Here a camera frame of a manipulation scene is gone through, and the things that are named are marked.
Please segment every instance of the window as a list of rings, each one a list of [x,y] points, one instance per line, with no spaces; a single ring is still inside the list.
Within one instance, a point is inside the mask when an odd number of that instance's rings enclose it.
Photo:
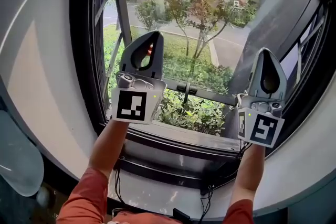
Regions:
[[[235,96],[248,86],[255,53],[261,47],[268,47],[279,59],[287,54],[302,35],[303,28],[297,30],[293,41],[289,37],[310,2],[125,0],[129,33],[123,33],[124,37],[135,40],[154,29],[163,34],[163,79],[168,85],[154,119],[155,127],[133,127],[166,138],[172,138],[171,129],[174,129],[188,137],[204,133],[224,140],[236,139]],[[316,9],[307,15],[309,19],[304,22],[304,28]],[[104,9],[103,25],[105,69],[111,71],[107,89],[110,97],[110,89],[116,86],[115,73],[119,70],[124,45],[128,45],[123,41],[118,43],[120,29],[125,26],[118,19],[114,0]],[[284,69],[292,70],[291,62],[287,62],[286,59],[282,62]],[[185,98],[187,83],[196,93],[187,93]]]

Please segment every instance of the grass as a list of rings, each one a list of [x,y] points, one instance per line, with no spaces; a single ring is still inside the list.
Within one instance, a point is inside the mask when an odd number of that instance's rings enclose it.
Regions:
[[[104,59],[105,59],[105,70],[107,72],[110,60],[111,60],[111,54],[113,52],[113,49],[115,47],[115,43],[117,42],[117,39],[119,37],[120,31],[116,30],[115,24],[108,25],[104,27],[103,29],[103,37],[104,37]],[[132,33],[132,39],[135,40],[137,37],[139,37],[140,33],[145,33],[145,29],[143,28],[137,28],[134,26],[131,26],[131,33]],[[164,59],[163,59],[163,68],[165,69],[165,62],[170,62],[172,58],[183,58],[186,57],[186,39],[183,36],[168,34],[168,33],[162,33],[164,37]],[[189,44],[189,58],[192,57],[193,53],[195,52],[197,46],[197,40],[190,39]],[[111,89],[114,88],[117,85],[117,82],[115,80],[115,74],[119,71],[119,62],[121,59],[122,52],[124,50],[124,44],[123,41],[121,41],[121,44],[118,49],[118,53],[113,65],[112,75],[109,81],[108,86],[108,93],[109,97],[111,95]],[[201,62],[205,62],[209,65],[211,65],[211,56],[210,56],[210,49],[209,46],[206,46],[204,50],[202,51],[199,60]]]

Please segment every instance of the wall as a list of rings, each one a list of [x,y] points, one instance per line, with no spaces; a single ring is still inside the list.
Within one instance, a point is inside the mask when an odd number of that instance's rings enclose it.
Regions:
[[[79,178],[97,135],[75,71],[69,0],[0,2],[0,76],[27,133]]]

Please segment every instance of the road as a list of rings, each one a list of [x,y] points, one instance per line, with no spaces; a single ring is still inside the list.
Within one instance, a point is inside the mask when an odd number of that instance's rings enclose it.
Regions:
[[[138,20],[135,14],[135,5],[128,4],[128,16],[130,25],[143,27],[143,24]],[[115,6],[106,6],[103,14],[103,25],[107,26],[115,24],[117,18],[118,14]],[[218,29],[222,26],[223,22],[219,23]],[[175,22],[160,27],[160,30],[183,35],[183,32]],[[188,26],[185,31],[189,37],[198,38],[199,30],[196,28]],[[241,29],[239,27],[228,25],[216,38],[213,39],[213,45],[220,65],[231,67],[233,70],[235,69],[248,34],[248,27]]]

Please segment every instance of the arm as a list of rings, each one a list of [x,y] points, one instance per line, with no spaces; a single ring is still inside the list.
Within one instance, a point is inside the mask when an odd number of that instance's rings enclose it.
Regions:
[[[89,167],[101,171],[107,178],[120,155],[129,123],[111,120],[97,138]]]
[[[129,124],[111,120],[97,138],[89,167],[69,199],[57,224],[103,223],[107,208],[108,179],[121,152]]]
[[[230,206],[243,199],[253,201],[264,172],[265,148],[252,144],[244,153],[238,169]]]

